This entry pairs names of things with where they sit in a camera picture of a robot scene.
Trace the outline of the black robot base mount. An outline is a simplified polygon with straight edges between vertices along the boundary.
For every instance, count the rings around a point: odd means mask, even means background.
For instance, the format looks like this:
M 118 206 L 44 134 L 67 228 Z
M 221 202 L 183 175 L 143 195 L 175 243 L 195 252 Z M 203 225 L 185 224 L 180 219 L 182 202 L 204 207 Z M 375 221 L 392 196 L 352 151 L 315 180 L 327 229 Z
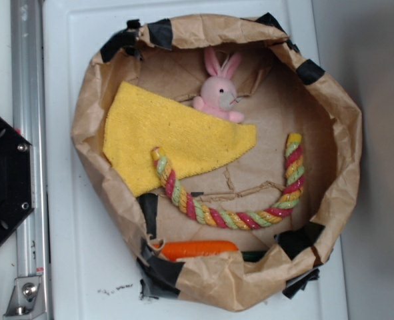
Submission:
M 0 246 L 33 210 L 31 144 L 0 117 Z

